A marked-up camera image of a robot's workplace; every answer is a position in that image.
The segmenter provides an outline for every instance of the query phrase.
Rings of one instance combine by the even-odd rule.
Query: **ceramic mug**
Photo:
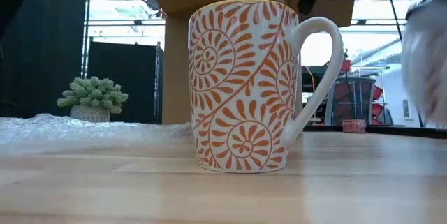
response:
[[[306,37],[332,37],[328,69],[298,115],[298,53]],[[189,20],[189,94],[199,166],[236,173],[286,165],[289,146],[322,102],[343,61],[342,38],[328,19],[298,24],[297,13],[274,1],[228,0]]]

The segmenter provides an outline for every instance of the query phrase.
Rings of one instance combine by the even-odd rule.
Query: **wooden table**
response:
[[[446,223],[447,141],[306,133],[269,174],[192,143],[0,157],[0,223]]]

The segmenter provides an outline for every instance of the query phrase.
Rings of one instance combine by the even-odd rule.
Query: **black backdrop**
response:
[[[56,99],[80,76],[84,19],[85,0],[24,0],[0,40],[0,116],[68,114]]]
[[[155,100],[157,46],[93,42],[89,48],[88,77],[110,78],[129,99],[111,121],[161,123]]]

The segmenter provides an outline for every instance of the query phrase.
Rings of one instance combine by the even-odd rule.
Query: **orange swirl pattern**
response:
[[[189,92],[200,166],[267,172],[285,165],[297,54],[286,34],[298,16],[279,3],[227,1],[189,21]]]

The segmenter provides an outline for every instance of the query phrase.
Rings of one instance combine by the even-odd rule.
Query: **mug handle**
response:
[[[307,102],[306,106],[294,120],[290,120],[284,126],[281,139],[282,142],[286,143],[286,145],[290,145],[295,142],[302,129],[312,117],[313,113],[316,111],[321,102],[323,102],[323,99],[326,97],[330,88],[337,79],[340,68],[342,67],[344,58],[342,35],[340,35],[337,25],[335,25],[333,21],[324,17],[310,18],[292,29],[291,41],[297,42],[292,44],[292,47],[295,47],[295,52],[301,51],[302,44],[308,36],[312,33],[317,33],[320,31],[327,32],[332,39],[332,54],[330,56],[329,66],[309,102]]]

